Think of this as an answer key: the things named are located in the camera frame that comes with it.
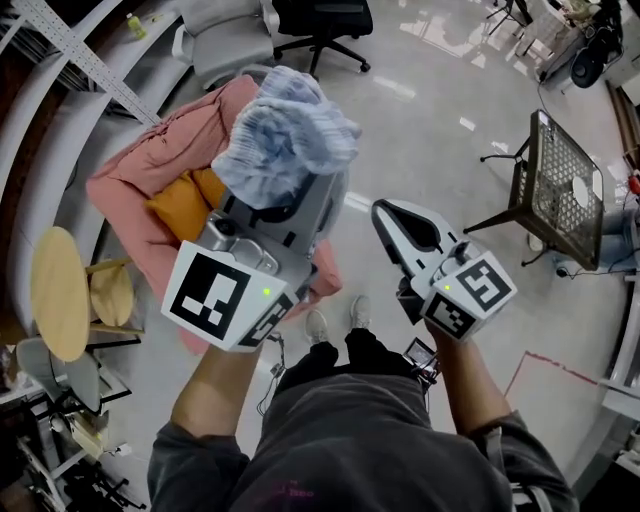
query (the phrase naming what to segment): red tape on floor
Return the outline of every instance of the red tape on floor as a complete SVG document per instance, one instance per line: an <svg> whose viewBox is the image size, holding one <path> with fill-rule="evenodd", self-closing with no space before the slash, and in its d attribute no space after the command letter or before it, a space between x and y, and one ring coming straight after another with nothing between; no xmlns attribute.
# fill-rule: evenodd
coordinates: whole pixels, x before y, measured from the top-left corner
<svg viewBox="0 0 640 512"><path fill-rule="evenodd" d="M597 386L598 383L585 376L582 375L581 373L578 373L574 370L571 370L569 368L567 368L564 364L559 363L558 361L554 361L553 359L550 359L546 356L541 356L540 354L534 354L533 352L529 352L527 350L525 350L524 354L522 355L522 358L520 359L520 362L518 363L518 367L516 368L515 373L513 374L513 377L511 377L511 381L509 382L509 385L507 386L507 390L504 392L504 396L507 396L509 394L509 390L511 389L511 386L513 386L513 383L516 380L516 377L518 376L518 373L520 373L520 369L522 368L522 363L524 363L525 358L527 357L531 357L532 359L535 359L536 361L541 361L543 363L548 363L548 364L552 364L553 366L560 368L563 372L566 372L570 375L573 375L574 377L577 377L581 380L583 380L584 382L587 382L589 384L593 384L594 386Z"/></svg>

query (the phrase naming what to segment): bottle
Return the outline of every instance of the bottle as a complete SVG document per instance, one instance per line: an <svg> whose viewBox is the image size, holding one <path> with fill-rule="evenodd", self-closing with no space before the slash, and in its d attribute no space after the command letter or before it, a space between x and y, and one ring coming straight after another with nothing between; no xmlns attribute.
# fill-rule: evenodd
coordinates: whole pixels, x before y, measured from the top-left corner
<svg viewBox="0 0 640 512"><path fill-rule="evenodd" d="M133 35L138 39L144 39L147 35L147 31L140 23L140 18L137 16L133 16L131 13L127 14L127 25L129 25L129 30L133 32Z"/></svg>

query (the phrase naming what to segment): gray chair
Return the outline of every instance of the gray chair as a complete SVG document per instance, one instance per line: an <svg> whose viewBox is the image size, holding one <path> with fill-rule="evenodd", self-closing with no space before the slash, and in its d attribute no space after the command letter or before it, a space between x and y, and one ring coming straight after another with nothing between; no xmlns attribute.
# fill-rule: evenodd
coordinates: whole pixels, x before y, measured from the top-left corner
<svg viewBox="0 0 640 512"><path fill-rule="evenodd" d="M100 364L87 352L71 363L64 363L51 353L42 338L36 337L18 343L16 355L22 371L42 386L53 404L37 416L39 419L53 413L66 415L85 410L99 415L105 403L131 394L129 389L109 394L110 387L100 374Z"/></svg>
<svg viewBox="0 0 640 512"><path fill-rule="evenodd" d="M273 56L259 0L183 0L178 8L184 25L176 30L171 52L193 65L204 89Z"/></svg>

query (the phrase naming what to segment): orange pillow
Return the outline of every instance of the orange pillow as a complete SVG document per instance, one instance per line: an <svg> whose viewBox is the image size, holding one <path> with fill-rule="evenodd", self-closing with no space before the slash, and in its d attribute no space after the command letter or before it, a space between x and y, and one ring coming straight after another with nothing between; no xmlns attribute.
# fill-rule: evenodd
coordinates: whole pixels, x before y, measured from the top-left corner
<svg viewBox="0 0 640 512"><path fill-rule="evenodd" d="M181 242L183 240L195 242L209 215L209 207L189 176L189 172L183 173L145 204L160 217L160 220Z"/></svg>
<svg viewBox="0 0 640 512"><path fill-rule="evenodd" d="M211 168L191 171L191 177L209 205L214 209L219 208L226 187Z"/></svg>

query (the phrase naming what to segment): sneaker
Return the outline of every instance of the sneaker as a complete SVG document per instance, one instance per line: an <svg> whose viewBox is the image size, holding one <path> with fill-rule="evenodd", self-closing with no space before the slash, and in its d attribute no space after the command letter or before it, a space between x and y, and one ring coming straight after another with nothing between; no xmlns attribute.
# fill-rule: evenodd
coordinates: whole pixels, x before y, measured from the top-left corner
<svg viewBox="0 0 640 512"><path fill-rule="evenodd" d="M317 309L313 309L307 314L307 318L304 320L304 333L312 345L329 341L327 319Z"/></svg>
<svg viewBox="0 0 640 512"><path fill-rule="evenodd" d="M371 301L366 295L358 295L351 304L351 328L368 329L371 325Z"/></svg>

